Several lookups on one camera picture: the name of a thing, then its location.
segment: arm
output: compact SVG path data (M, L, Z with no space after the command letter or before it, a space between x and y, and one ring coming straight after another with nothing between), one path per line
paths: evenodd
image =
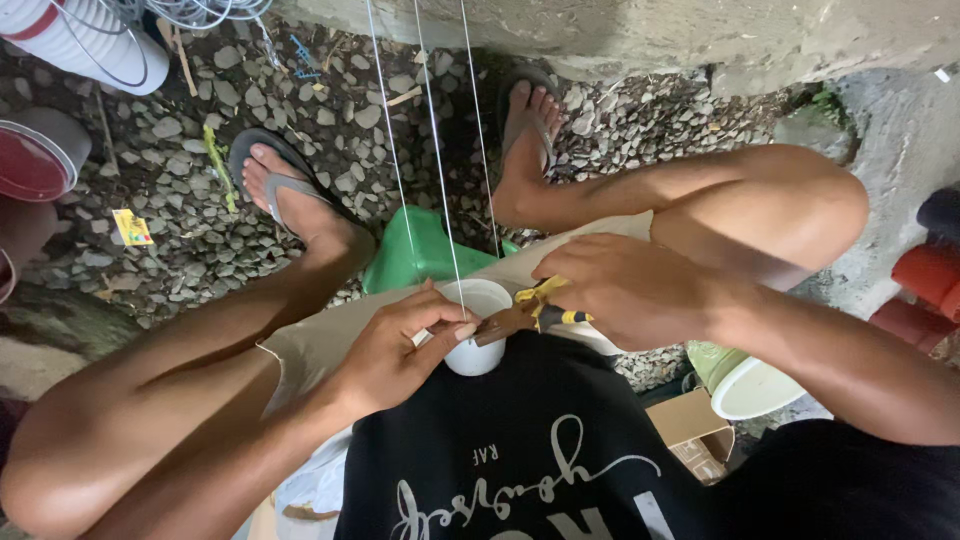
M432 285L383 307L320 386L249 432L161 462L84 538L230 538L325 440L410 397L473 334L479 320L468 317ZM441 320L458 324L416 349L410 338Z
M706 339L786 373L833 414L888 440L960 444L960 378L908 344L836 309L698 266L618 234L571 240L535 278L574 281L550 302L593 315L625 350Z

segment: red container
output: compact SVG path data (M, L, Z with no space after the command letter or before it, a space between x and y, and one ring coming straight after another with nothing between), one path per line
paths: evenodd
M890 277L960 321L960 257L950 248L917 246L900 257Z
M53 201L77 183L90 136L59 110L33 107L0 118L0 194Z
M929 355L930 351L960 325L920 306L893 299L870 317L871 324L902 338Z

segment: small yellow package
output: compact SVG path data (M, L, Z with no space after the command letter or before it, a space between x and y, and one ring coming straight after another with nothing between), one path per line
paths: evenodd
M130 209L119 209L113 211L113 219L120 228L120 235L123 236L123 243L127 246L145 246L153 244L150 238L150 230L147 229L147 222L141 217L136 217Z

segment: string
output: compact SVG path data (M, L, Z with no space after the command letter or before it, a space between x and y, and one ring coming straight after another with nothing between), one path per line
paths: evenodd
M470 51L470 33L467 30L467 8L460 0L460 14L464 19L464 38L467 40L467 62L470 66L470 85L473 88L473 106L477 114L477 133L480 134L480 153L483 155L483 176L487 181L487 201L490 203L490 223L493 230L493 248L500 258L500 241L496 237L496 220L493 219L493 191L490 189L490 171L487 170L487 146L483 142L483 123L480 121L480 100L477 98L477 81L473 75L473 53Z
M457 277L457 290L460 291L460 307L464 310L464 320L467 320L467 307L464 305L464 288L460 283L460 268L457 266L457 254L453 250L453 228L450 227L450 210L446 202L446 185L444 182L444 164L440 158L440 136L437 134L437 116L433 111L433 92L430 90L429 55L423 48L423 32L420 29L420 2L414 0L414 17L417 19L417 37L420 39L420 54L423 56L423 77L426 81L426 101L430 109L430 125L433 128L433 145L437 150L437 172L440 174L440 192L444 197L444 217L446 217L446 235L450 240L450 255L453 257L453 273Z
M370 0L367 0L367 18L370 20L370 35L373 38L373 62L376 64L376 77L380 82L380 96L383 100L383 113L387 117L387 136L390 138L390 151L394 156L394 173L396 174L396 185L400 189L400 203L403 205L403 220L407 224L407 237L410 238L410 253L414 257L414 265L417 267L417 281L420 281L420 261L417 258L417 250L414 248L414 235L410 230L410 216L407 214L407 199L403 195L403 181L400 178L400 162L396 158L396 143L394 142L394 127L390 123L390 106L387 105L387 88L383 84L383 69L380 67L380 51L376 46L376 31L373 29L373 9Z

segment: flip-flop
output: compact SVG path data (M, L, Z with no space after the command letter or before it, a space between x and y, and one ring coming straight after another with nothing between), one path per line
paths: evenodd
M523 130L526 129L526 126L524 126L516 130L515 133L510 134L506 131L507 115L510 113L510 92L517 83L524 80L530 81L531 97L537 86L543 86L546 88L547 93L553 96L554 101L560 103L561 100L560 91L557 90L557 86L553 84L553 81L551 81L547 74L541 69L533 65L519 65L508 73L500 83L500 90L496 97L496 119L500 126L500 139L503 141L502 156L507 155L507 151L510 150L510 147L514 145L514 142L520 137ZM524 113L528 114L529 121L537 128L537 132L540 134L540 139L543 142L543 148L546 149L547 163L543 167L543 174L546 174L546 172L557 163L557 156L553 151L553 141L550 140L550 131L539 116L529 110L525 110Z
M263 190L267 195L267 206L270 209L270 215L273 216L274 220L283 226L288 232L290 229L287 228L287 225L283 222L283 218L280 216L280 210L276 204L276 190L279 187L288 187L303 193L304 195L309 195L315 199L320 199L328 205L330 205L337 213L344 216L351 223L364 227L364 224L360 219L347 207L340 202L340 199L330 191L329 188L323 187L314 177L313 169L310 168L310 165L307 164L306 160L294 149L293 146L283 139L283 137L265 130L263 128L250 128L240 132L240 134L233 140L233 143L230 145L230 155L228 160L228 166L230 169L230 176L233 178L233 184L236 185L237 189L241 193L250 197L249 191L243 185L243 162L247 158L252 158L250 153L250 147L255 143L266 144L267 146L276 150L280 155L280 158L286 162L293 165L293 167L303 173L303 176L307 180L301 180L279 173L270 173L270 176L267 177L267 181L263 185Z

